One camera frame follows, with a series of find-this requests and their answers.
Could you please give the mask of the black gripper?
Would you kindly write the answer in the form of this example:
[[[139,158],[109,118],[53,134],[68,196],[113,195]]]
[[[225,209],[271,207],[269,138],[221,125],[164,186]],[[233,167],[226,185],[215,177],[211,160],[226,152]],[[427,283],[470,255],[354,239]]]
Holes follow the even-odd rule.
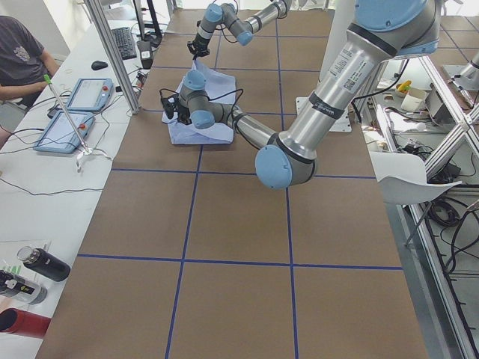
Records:
[[[178,95],[171,95],[168,97],[161,96],[160,101],[169,120],[172,120],[174,115],[177,115],[178,122],[185,125],[192,124],[190,111],[186,106],[180,103],[180,97]]]
[[[196,37],[193,41],[187,43],[189,52],[192,54],[193,59],[206,57],[210,54],[209,39],[202,37]]]

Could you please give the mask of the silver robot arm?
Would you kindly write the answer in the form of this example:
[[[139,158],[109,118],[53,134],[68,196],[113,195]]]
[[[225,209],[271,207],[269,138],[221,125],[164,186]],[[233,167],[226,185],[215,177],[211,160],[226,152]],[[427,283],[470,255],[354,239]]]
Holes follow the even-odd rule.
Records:
[[[170,118],[207,129],[216,123],[241,134],[258,152],[255,170],[267,187],[283,189],[309,181],[317,170],[317,146],[339,120],[373,70],[392,58],[436,51],[441,1],[356,1],[346,43],[311,92],[289,129],[275,132],[237,105],[214,102],[197,70],[178,92],[161,99]]]
[[[201,20],[197,22],[197,34],[193,41],[187,43],[193,59],[202,58],[210,54],[208,48],[210,40],[216,30],[228,30],[242,46],[248,45],[253,35],[263,29],[264,26],[287,16],[292,1],[271,1],[263,10],[258,11],[248,19],[241,20],[231,3],[211,3],[204,11]]]

